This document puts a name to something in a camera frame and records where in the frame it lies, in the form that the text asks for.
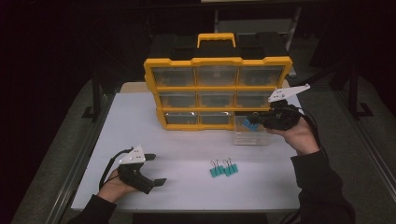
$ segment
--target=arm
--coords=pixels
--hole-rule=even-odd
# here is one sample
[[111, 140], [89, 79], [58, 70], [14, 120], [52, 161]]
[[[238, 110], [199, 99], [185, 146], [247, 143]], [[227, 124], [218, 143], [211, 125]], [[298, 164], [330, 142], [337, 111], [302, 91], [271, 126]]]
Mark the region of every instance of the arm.
[[117, 205], [115, 204], [124, 195], [137, 191], [124, 184], [118, 178], [118, 171], [114, 170], [107, 182], [90, 201], [82, 212], [68, 221], [69, 224], [102, 224], [108, 223]]
[[291, 158], [302, 189], [300, 213], [302, 223], [355, 223], [355, 211], [342, 194], [342, 180], [320, 152], [314, 135], [304, 119], [287, 130], [267, 130], [279, 134], [297, 151]]

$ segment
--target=person's left hand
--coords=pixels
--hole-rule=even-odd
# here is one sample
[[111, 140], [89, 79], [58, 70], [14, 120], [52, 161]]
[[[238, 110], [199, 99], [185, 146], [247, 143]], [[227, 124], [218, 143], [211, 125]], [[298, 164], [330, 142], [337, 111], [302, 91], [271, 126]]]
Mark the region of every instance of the person's left hand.
[[102, 186], [102, 188], [97, 193], [98, 197], [105, 199], [108, 202], [115, 203], [124, 195], [138, 191], [133, 187], [122, 182], [119, 177], [119, 172], [115, 169], [111, 172], [111, 175], [108, 177], [107, 182]]

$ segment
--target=hand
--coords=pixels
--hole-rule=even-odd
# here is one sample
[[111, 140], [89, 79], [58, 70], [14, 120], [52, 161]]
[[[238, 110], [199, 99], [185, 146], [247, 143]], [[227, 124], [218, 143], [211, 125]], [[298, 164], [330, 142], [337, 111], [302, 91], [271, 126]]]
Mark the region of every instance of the hand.
[[273, 129], [266, 129], [266, 131], [283, 136], [286, 143], [294, 148], [298, 155], [307, 155], [319, 151], [318, 143], [312, 134], [311, 127], [303, 118], [300, 118], [297, 125], [287, 131]]
[[108, 177], [108, 181], [102, 186], [97, 193], [98, 197], [105, 199], [108, 202], [115, 203], [124, 195], [135, 192], [137, 189], [126, 185], [118, 178], [119, 172], [115, 169]]

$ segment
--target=yellow organizer box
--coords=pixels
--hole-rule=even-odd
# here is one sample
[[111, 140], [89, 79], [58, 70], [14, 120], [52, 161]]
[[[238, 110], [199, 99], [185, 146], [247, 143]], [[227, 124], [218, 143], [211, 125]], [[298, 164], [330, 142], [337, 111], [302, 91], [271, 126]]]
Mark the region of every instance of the yellow organizer box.
[[234, 130], [235, 112], [267, 111], [292, 61], [277, 33], [156, 35], [145, 80], [166, 130]]

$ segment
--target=drawer compartment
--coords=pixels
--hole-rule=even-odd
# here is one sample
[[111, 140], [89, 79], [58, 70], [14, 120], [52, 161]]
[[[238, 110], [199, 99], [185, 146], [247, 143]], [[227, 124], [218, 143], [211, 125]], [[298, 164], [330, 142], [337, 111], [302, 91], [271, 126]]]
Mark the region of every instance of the drawer compartment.
[[271, 91], [238, 91], [236, 107], [269, 107], [268, 98]]
[[200, 112], [202, 124], [231, 124], [232, 112]]
[[233, 86], [235, 85], [237, 67], [235, 66], [200, 66], [196, 67], [197, 85]]
[[163, 107], [195, 107], [195, 91], [162, 91]]
[[275, 86], [280, 79], [284, 66], [241, 67], [239, 71], [240, 86]]
[[194, 86], [194, 72], [191, 67], [154, 67], [152, 73], [157, 86]]
[[234, 91], [198, 91], [199, 106], [232, 107]]
[[196, 124], [197, 112], [166, 112], [164, 113], [168, 124]]

